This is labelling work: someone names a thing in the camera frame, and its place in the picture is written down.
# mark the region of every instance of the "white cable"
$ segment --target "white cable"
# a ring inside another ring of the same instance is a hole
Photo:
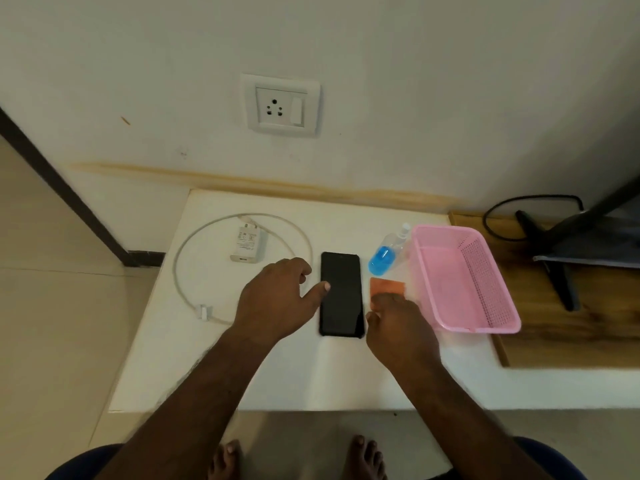
[[[178,250],[177,250],[177,252],[175,254],[175,258],[173,258],[173,266],[172,266],[173,284],[175,285],[175,289],[176,289],[176,291],[178,291],[178,295],[180,295],[180,298],[182,298],[183,302],[188,307],[190,307],[194,311],[194,313],[198,312],[198,307],[196,305],[194,305],[192,302],[189,301],[189,299],[184,294],[184,291],[182,291],[182,288],[180,288],[180,282],[178,281],[178,272],[177,272],[177,270],[178,270],[178,258],[180,257],[180,253],[184,249],[184,247],[187,244],[187,242],[189,242],[193,236],[195,236],[197,233],[199,233],[204,228],[209,227],[210,225],[215,224],[215,223],[220,222],[220,221],[226,221],[227,219],[233,219],[234,217],[238,217],[242,222],[245,222],[247,224],[255,225],[256,227],[259,227],[260,229],[262,229],[266,233],[271,234],[272,236],[274,236],[277,240],[279,240],[281,243],[284,244],[284,247],[286,247],[286,249],[289,250],[289,252],[291,253],[291,255],[293,257],[296,256],[295,252],[293,252],[293,249],[291,249],[290,245],[288,245],[283,238],[281,238],[274,231],[272,231],[270,229],[267,229],[267,227],[265,227],[265,226],[263,226],[261,224],[258,224],[250,216],[272,217],[274,219],[278,219],[280,221],[286,222],[287,224],[292,226],[293,229],[297,230],[300,233],[300,235],[304,238],[305,242],[307,243],[307,247],[309,248],[309,265],[313,265],[313,262],[314,262],[314,250],[311,247],[311,241],[309,241],[309,238],[308,238],[307,234],[305,234],[305,232],[302,229],[300,229],[300,227],[298,227],[297,225],[293,224],[293,222],[291,222],[288,219],[285,219],[284,217],[275,216],[273,214],[265,214],[263,212],[243,212],[242,214],[231,214],[229,216],[219,217],[217,219],[209,221],[206,224],[203,224],[202,226],[198,227],[195,231],[193,231],[192,233],[190,233],[187,236],[187,238],[181,243],[180,247],[178,248]],[[222,324],[228,325],[228,326],[233,323],[232,321],[222,320],[222,319],[214,317],[214,316],[210,316],[209,318],[211,320],[215,321],[215,322],[222,323]]]

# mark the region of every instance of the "bottle cap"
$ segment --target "bottle cap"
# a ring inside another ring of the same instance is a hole
[[[404,224],[402,224],[402,229],[400,229],[400,232],[398,232],[398,236],[404,239],[409,236],[410,232],[411,232],[411,224],[408,224],[405,222]]]

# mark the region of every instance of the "black cable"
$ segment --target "black cable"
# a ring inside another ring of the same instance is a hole
[[[526,237],[520,237],[517,239],[514,239],[513,237],[505,237],[503,235],[497,234],[495,233],[490,227],[489,224],[486,223],[487,218],[489,218],[489,214],[491,214],[495,209],[497,209],[498,207],[503,206],[506,203],[509,202],[514,202],[517,200],[531,200],[531,199],[553,199],[553,198],[560,198],[560,199],[571,199],[577,202],[578,204],[578,209],[580,209],[580,211],[584,210],[584,204],[582,203],[582,200],[580,199],[580,197],[578,197],[578,195],[568,195],[568,194],[539,194],[539,195],[523,195],[521,197],[512,197],[512,198],[508,198],[507,200],[503,200],[501,202],[498,202],[497,204],[495,204],[491,209],[487,210],[484,213],[484,216],[482,216],[482,225],[484,226],[484,228],[486,229],[486,231],[491,234],[492,236],[494,236],[496,239],[500,239],[501,241],[509,241],[509,242],[520,242],[520,241],[526,241],[527,238]]]

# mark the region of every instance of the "smartphone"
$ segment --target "smartphone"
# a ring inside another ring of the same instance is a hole
[[[320,261],[320,279],[331,284],[331,290],[320,305],[320,335],[363,338],[359,256],[322,253]]]

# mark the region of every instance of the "hand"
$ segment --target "hand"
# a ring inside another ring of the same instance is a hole
[[[240,293],[236,320],[231,330],[273,347],[307,323],[329,291],[320,282],[300,297],[300,285],[311,273],[302,258],[282,259],[269,264]]]
[[[367,314],[367,345],[394,376],[420,363],[442,363],[438,339],[418,305],[393,293],[377,294],[371,302],[377,312]]]

